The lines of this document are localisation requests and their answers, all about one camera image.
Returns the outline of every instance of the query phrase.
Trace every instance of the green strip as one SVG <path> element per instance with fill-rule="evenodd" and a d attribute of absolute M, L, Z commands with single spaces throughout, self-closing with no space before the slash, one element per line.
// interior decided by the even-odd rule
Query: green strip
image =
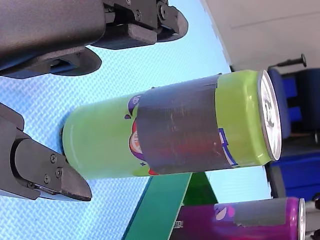
<path fill-rule="evenodd" d="M 123 240 L 167 240 L 180 210 L 191 173 L 151 178 Z"/>
<path fill-rule="evenodd" d="M 207 175 L 204 172 L 193 173 L 183 199 L 183 205 L 199 206 L 217 203 L 216 195 Z"/>

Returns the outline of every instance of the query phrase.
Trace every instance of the black plastic part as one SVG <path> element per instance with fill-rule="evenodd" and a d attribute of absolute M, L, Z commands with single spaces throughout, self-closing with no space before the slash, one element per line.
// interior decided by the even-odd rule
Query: black plastic part
<path fill-rule="evenodd" d="M 13 123 L 17 129 L 23 131 L 25 128 L 24 118 L 11 108 L 0 103 L 0 117 L 6 119 L 7 121 Z"/>
<path fill-rule="evenodd" d="M 76 53 L 73 58 L 65 60 L 64 63 L 73 66 L 70 70 L 51 71 L 54 75 L 61 76 L 82 76 L 97 71 L 102 64 L 100 57 L 91 51 L 89 48 L 85 48 L 84 51 Z"/>
<path fill-rule="evenodd" d="M 57 194 L 79 201 L 90 201 L 92 198 L 88 183 L 66 163 L 64 156 L 31 138 L 18 143 L 14 151 L 14 163 L 22 179 L 35 184 L 42 191 L 53 192 L 49 196 L 51 199 L 61 199 Z"/>
<path fill-rule="evenodd" d="M 102 0 L 105 6 L 113 8 L 115 25 L 139 24 L 150 30 L 158 28 L 157 0 Z"/>
<path fill-rule="evenodd" d="M 0 70 L 90 45 L 106 27 L 101 0 L 2 0 L 0 19 Z"/>
<path fill-rule="evenodd" d="M 12 168 L 11 150 L 16 140 L 17 131 L 17 127 L 13 123 L 0 117 L 0 195 L 35 200 L 40 196 L 40 192 L 23 186 L 21 182 L 28 183 L 23 179 L 16 178 L 15 169 Z"/>
<path fill-rule="evenodd" d="M 177 16 L 176 16 L 175 22 L 178 26 L 178 32 L 174 33 L 172 29 L 167 28 L 165 26 L 161 26 L 158 30 L 157 42 L 163 43 L 163 42 L 175 41 L 184 37 L 187 34 L 189 29 L 188 21 L 180 11 L 178 10 L 176 11 L 177 11 Z"/>
<path fill-rule="evenodd" d="M 179 11 L 174 6 L 168 6 L 162 1 L 157 3 L 157 14 L 160 24 L 168 29 L 172 29 L 174 33 L 179 34 L 179 26 L 177 23 Z"/>
<path fill-rule="evenodd" d="M 120 50 L 153 45 L 157 42 L 157 33 L 135 24 L 123 24 L 106 28 L 104 36 L 95 47 Z"/>
<path fill-rule="evenodd" d="M 288 59 L 286 61 L 280 62 L 276 65 L 272 65 L 271 67 L 286 67 L 291 65 L 302 64 L 305 68 L 307 67 L 306 56 L 302 53 L 300 58 L 296 59 Z"/>
<path fill-rule="evenodd" d="M 0 105 L 0 195 L 90 201 L 86 180 L 66 158 L 21 131 L 22 116 Z"/>
<path fill-rule="evenodd" d="M 56 162 L 50 161 L 51 155 Z M 56 169 L 65 166 L 65 157 L 51 149 L 33 141 L 31 138 L 22 140 L 14 151 L 14 165 L 18 174 L 25 180 L 39 186 L 59 192 L 61 180 L 56 177 Z"/>
<path fill-rule="evenodd" d="M 26 79 L 44 74 L 81 76 L 100 68 L 101 59 L 86 47 L 47 53 L 17 66 L 0 71 L 0 76 Z"/>

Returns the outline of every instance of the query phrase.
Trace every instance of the chair backrest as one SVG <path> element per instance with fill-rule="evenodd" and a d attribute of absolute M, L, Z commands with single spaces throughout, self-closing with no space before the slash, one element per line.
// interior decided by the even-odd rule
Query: chair backrest
<path fill-rule="evenodd" d="M 320 130 L 320 68 L 295 73 L 295 81 L 303 128 Z"/>

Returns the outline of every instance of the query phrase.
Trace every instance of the white wall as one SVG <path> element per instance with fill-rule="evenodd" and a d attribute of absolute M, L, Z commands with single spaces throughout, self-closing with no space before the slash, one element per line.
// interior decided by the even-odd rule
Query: white wall
<path fill-rule="evenodd" d="M 320 0 L 201 1 L 236 70 L 261 70 L 301 53 L 309 68 L 320 68 Z"/>

